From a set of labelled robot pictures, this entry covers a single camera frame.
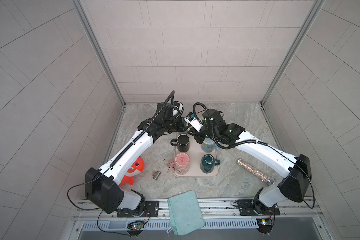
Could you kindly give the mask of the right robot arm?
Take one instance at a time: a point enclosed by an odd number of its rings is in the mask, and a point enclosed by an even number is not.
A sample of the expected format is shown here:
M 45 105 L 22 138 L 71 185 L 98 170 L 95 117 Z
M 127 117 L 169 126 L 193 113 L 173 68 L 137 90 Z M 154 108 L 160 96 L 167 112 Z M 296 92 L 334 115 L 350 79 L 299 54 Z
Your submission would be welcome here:
M 282 177 L 277 183 L 261 188 L 248 209 L 258 215 L 267 215 L 279 202 L 304 201 L 307 190 L 312 186 L 308 157 L 285 153 L 259 140 L 237 124 L 226 124 L 221 113 L 214 109 L 206 110 L 202 118 L 190 112 L 185 121 L 191 126 L 189 134 L 199 144 L 210 138 L 220 149 L 236 148 L 265 163 Z

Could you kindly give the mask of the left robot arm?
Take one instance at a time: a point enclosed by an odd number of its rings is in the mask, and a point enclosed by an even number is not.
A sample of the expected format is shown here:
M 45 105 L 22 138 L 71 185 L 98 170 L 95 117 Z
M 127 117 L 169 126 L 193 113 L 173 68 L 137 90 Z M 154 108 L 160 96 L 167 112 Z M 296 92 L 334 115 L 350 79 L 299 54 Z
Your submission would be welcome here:
M 158 103 L 155 115 L 138 126 L 133 137 L 99 169 L 90 168 L 85 174 L 85 197 L 107 214 L 115 211 L 140 215 L 145 208 L 145 197 L 136 191 L 120 188 L 123 177 L 141 154 L 164 133 L 186 130 L 181 102 Z

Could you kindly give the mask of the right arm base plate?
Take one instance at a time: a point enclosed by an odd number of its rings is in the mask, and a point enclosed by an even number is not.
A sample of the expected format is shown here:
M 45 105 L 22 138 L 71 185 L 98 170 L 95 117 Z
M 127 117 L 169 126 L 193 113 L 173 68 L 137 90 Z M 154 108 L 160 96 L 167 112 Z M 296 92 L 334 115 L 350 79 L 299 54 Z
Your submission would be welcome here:
M 253 200 L 237 200 L 233 202 L 233 207 L 238 208 L 241 216 L 270 216 L 280 215 L 280 210 L 275 204 L 271 208 L 266 207 L 260 201 L 254 203 Z

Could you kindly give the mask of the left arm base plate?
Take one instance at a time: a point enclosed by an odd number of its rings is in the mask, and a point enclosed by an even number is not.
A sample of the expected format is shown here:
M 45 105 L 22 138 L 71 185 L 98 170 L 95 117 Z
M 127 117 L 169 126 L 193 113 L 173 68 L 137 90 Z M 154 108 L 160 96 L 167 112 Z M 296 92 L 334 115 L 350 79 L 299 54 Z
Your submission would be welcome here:
M 159 201 L 145 201 L 140 204 L 136 210 L 121 209 L 117 210 L 118 218 L 139 218 L 139 217 L 157 217 L 159 212 Z

